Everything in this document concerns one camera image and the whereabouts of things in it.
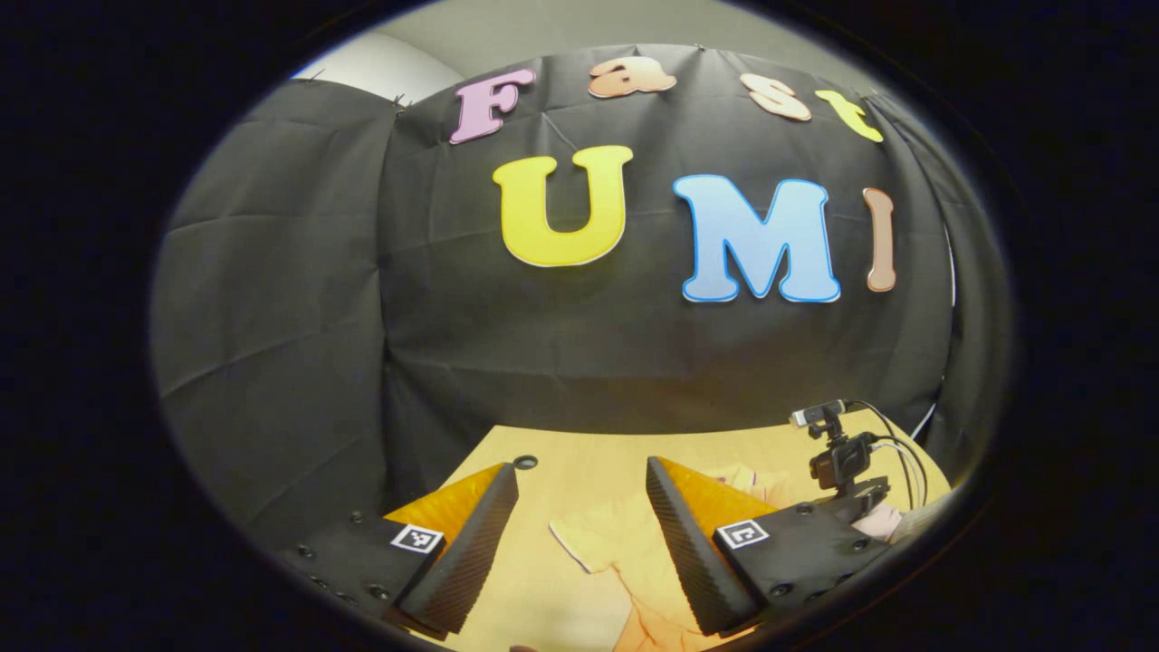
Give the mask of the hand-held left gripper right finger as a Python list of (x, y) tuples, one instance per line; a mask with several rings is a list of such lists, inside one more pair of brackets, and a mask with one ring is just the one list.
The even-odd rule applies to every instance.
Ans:
[(697, 627), (729, 637), (788, 620), (885, 554), (828, 503), (770, 504), (651, 455), (646, 493)]

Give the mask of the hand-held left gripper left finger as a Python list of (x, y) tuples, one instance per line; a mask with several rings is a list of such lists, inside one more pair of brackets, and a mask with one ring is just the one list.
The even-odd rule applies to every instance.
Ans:
[(518, 499), (516, 466), (493, 464), (384, 517), (331, 523), (285, 564), (369, 618), (444, 639), (461, 632)]

